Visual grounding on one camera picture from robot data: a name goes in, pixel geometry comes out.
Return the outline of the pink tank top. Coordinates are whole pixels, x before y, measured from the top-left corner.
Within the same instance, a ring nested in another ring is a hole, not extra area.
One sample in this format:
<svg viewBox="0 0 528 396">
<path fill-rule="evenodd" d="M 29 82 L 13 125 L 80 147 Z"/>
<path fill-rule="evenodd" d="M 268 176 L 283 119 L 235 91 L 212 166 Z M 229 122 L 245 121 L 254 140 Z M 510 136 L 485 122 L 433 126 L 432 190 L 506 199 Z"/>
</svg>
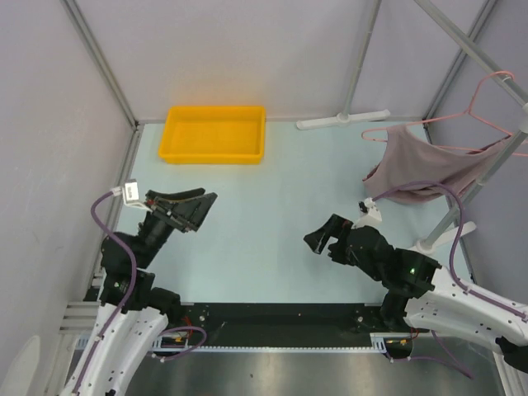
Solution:
<svg viewBox="0 0 528 396">
<path fill-rule="evenodd" d="M 503 150 L 508 137 L 479 151 L 456 153 L 417 138 L 406 126 L 388 128 L 388 142 L 379 164 L 363 184 L 374 198 L 397 188 L 389 196 L 399 204 L 421 204 L 441 197 L 444 191 L 432 182 L 463 195 Z"/>
</svg>

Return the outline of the pink wire hanger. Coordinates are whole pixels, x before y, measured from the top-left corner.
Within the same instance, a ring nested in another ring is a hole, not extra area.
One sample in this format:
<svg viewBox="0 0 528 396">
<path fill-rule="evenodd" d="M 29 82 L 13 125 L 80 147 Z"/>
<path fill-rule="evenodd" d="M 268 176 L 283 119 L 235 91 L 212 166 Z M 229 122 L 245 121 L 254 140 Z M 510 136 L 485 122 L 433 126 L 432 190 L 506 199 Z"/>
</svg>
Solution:
<svg viewBox="0 0 528 396">
<path fill-rule="evenodd" d="M 404 123 L 404 124 L 400 124 L 400 125 L 395 125 L 395 126 L 404 126 L 405 128 L 408 128 L 408 127 L 411 127 L 411 126 L 414 126 L 414 125 L 420 125 L 420 126 L 429 126 L 429 124 L 431 123 L 434 123 L 434 122 L 437 122 L 437 121 L 444 121 L 444 120 L 453 120 L 455 118 L 460 118 L 460 117 L 464 117 L 464 116 L 468 116 L 468 117 L 471 117 L 472 119 L 484 124 L 484 125 L 487 125 L 489 127 L 491 127 L 492 129 L 495 129 L 495 130 L 498 130 L 500 132 L 502 132 L 503 134 L 505 134 L 507 137 L 512 137 L 513 136 L 513 133 L 510 132 L 509 130 L 506 130 L 506 129 L 503 129 L 502 127 L 498 126 L 498 125 L 495 125 L 494 123 L 492 123 L 491 121 L 489 120 L 486 120 L 484 119 L 483 117 L 479 116 L 479 115 L 476 115 L 474 113 L 474 105 L 475 105 L 475 102 L 477 100 L 477 97 L 478 97 L 478 94 L 479 94 L 479 91 L 481 90 L 482 86 L 484 85 L 485 82 L 487 82 L 487 80 L 491 80 L 492 78 L 495 78 L 495 77 L 498 77 L 498 80 L 500 83 L 514 83 L 515 82 L 515 75 L 514 73 L 510 72 L 510 71 L 507 71 L 507 70 L 499 70 L 497 72 L 493 72 L 493 73 L 490 73 L 488 75 L 486 75 L 484 78 L 481 78 L 478 82 L 478 85 L 471 97 L 471 101 L 470 103 L 468 104 L 467 108 L 460 112 L 460 113 L 454 113 L 454 114 L 451 114 L 451 115 L 444 115 L 444 116 L 440 116 L 440 117 L 433 117 L 433 118 L 428 118 L 428 119 L 425 119 L 425 120 L 420 120 L 420 121 L 412 121 L 412 122 L 408 122 L 408 123 Z M 377 128 L 372 128 L 372 129 L 367 129 L 367 130 L 364 130 L 362 133 L 361 133 L 361 138 L 363 140 L 366 140 L 366 141 L 372 141 L 372 142 L 379 142 L 379 143 L 388 143 L 388 139 L 389 139 L 389 133 L 387 132 L 387 139 L 381 139 L 381 138 L 371 138 L 369 136 L 367 136 L 368 134 L 371 134 L 371 133 L 374 133 L 374 132 L 378 132 L 378 131 L 388 131 L 389 128 L 381 128 L 381 127 L 377 127 Z M 466 147 L 456 147 L 456 146 L 447 146 L 447 145 L 437 145 L 437 147 L 441 148 L 441 149 L 448 149 L 448 150 L 451 150 L 451 151 L 466 151 L 466 152 L 471 152 L 471 153 L 479 153 L 479 152 L 482 152 L 483 149 L 479 149 L 479 148 L 466 148 Z"/>
</svg>

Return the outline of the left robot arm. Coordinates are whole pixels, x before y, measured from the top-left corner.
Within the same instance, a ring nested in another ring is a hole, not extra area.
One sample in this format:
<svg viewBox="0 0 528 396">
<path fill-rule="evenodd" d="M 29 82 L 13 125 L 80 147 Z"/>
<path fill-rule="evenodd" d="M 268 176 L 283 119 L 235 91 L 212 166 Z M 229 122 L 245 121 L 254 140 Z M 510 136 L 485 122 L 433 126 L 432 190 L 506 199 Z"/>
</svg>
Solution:
<svg viewBox="0 0 528 396">
<path fill-rule="evenodd" d="M 140 200 L 136 182 L 130 181 L 92 204 L 92 219 L 106 235 L 101 244 L 105 275 L 95 323 L 63 395 L 125 394 L 161 336 L 174 334 L 183 346 L 172 354 L 154 352 L 152 357 L 160 362 L 205 344 L 206 330 L 186 320 L 180 295 L 154 287 L 155 275 L 147 269 L 172 232 L 199 230 L 217 197 L 198 188 L 172 194 L 148 191 Z M 110 198 L 120 198 L 124 205 L 145 213 L 137 234 L 115 233 L 100 220 L 97 207 Z"/>
</svg>

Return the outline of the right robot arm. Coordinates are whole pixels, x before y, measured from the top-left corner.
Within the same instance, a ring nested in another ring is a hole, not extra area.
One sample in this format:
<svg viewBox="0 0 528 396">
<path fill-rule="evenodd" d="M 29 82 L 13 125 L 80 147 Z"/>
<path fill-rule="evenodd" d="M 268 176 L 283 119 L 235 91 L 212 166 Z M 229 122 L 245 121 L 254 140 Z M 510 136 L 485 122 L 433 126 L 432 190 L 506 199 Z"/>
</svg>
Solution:
<svg viewBox="0 0 528 396">
<path fill-rule="evenodd" d="M 375 228 L 356 227 L 336 214 L 304 236 L 316 254 L 355 266 L 388 293 L 380 320 L 390 331 L 440 332 L 486 347 L 516 370 L 527 371 L 527 307 L 478 285 L 455 279 L 447 266 L 393 247 Z"/>
</svg>

